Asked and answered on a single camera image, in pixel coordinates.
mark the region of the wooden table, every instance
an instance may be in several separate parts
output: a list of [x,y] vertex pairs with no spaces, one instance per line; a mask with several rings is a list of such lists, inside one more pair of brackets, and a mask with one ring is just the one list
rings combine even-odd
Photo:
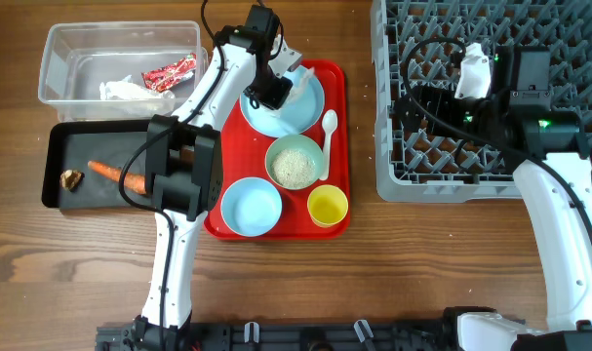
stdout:
[[[49,28],[76,21],[200,22],[198,1],[133,2],[13,0],[8,6],[0,0],[0,350],[91,350],[97,326],[130,322],[146,299],[152,214],[62,214],[40,203],[49,130],[58,122],[37,98]],[[327,242],[223,243],[203,233],[193,321],[391,321],[487,305],[544,328],[542,270],[521,201],[423,205],[378,197],[370,1],[267,2],[290,46],[345,71],[352,221],[342,237]],[[251,3],[212,1],[210,25],[243,22]],[[202,40],[211,47],[204,30]]]

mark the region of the plastic storage bin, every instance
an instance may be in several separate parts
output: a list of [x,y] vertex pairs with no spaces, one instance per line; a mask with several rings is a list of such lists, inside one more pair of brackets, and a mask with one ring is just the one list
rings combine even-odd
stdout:
[[155,100],[100,100],[99,85],[141,73],[196,54],[194,78],[172,88],[176,107],[185,102],[204,73],[207,52],[194,21],[137,21],[56,24],[49,31],[38,97],[65,121],[149,118]]
[[[575,111],[592,147],[592,0],[374,0],[370,12],[375,64],[375,172],[386,201],[460,203],[520,198],[512,175],[499,171],[498,151],[463,149],[460,140],[405,133],[393,104],[405,93],[400,63],[434,35],[479,42],[487,55],[499,45],[543,45],[551,51],[552,108]],[[431,44],[409,64],[413,84],[455,88],[448,52]],[[462,169],[479,169],[476,175]]]

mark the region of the light blue plate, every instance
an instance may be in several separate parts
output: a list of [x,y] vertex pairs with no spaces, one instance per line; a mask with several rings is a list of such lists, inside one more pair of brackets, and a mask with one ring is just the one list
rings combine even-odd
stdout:
[[220,209],[230,230],[245,237],[255,237],[276,225],[283,211],[283,201],[269,181],[246,177],[226,189]]
[[[294,72],[285,73],[285,77],[294,82],[297,87],[299,80],[306,72],[303,66]],[[261,108],[253,109],[250,99],[241,95],[241,111],[244,118],[255,131],[268,137],[284,137],[304,133],[317,123],[324,111],[324,89],[319,79],[313,75],[299,99],[286,103],[281,107],[280,117],[273,117]]]

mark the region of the food scrap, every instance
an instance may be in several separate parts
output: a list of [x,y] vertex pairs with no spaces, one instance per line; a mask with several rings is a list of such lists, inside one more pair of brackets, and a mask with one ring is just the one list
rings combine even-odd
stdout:
[[72,191],[77,185],[79,185],[81,179],[83,179],[83,174],[81,172],[76,170],[66,170],[63,171],[59,177],[59,185],[68,191]]
[[[120,174],[122,173],[120,169],[107,166],[104,163],[98,161],[88,162],[88,167],[90,168],[90,170],[98,173],[101,176],[106,177],[107,179],[111,179],[115,182],[120,181]],[[127,188],[131,189],[139,195],[146,195],[145,182],[146,178],[143,175],[127,173],[127,175],[124,178],[124,186],[126,186]]]
[[272,171],[282,186],[301,189],[313,182],[315,166],[313,160],[299,150],[283,150],[274,159]]
[[180,82],[194,76],[196,69],[196,54],[189,54],[179,62],[165,67],[141,73],[146,88],[162,93]]

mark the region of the light blue bowl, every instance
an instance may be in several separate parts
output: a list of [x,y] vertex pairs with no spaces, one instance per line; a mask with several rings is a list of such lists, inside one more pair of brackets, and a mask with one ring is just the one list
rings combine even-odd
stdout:
[[[272,170],[272,164],[274,163],[274,159],[276,158],[276,156],[278,156],[278,154],[282,151],[288,149],[298,150],[302,152],[304,155],[308,156],[313,162],[315,172],[313,178],[311,178],[311,181],[308,184],[299,188],[290,188],[284,186],[283,184],[278,182],[278,179],[276,178],[276,175]],[[267,153],[265,153],[265,170],[267,171],[267,174],[272,180],[274,180],[276,184],[278,184],[278,186],[288,190],[300,190],[313,185],[313,183],[317,181],[317,179],[319,179],[319,177],[322,175],[322,172],[324,171],[324,166],[325,161],[322,149],[319,148],[317,142],[313,141],[313,139],[307,136],[292,135],[279,137],[276,139],[276,141],[272,142],[272,144],[267,149]]]
[[283,201],[269,181],[246,177],[226,189],[220,208],[221,217],[230,230],[245,237],[255,237],[276,225],[283,211]]

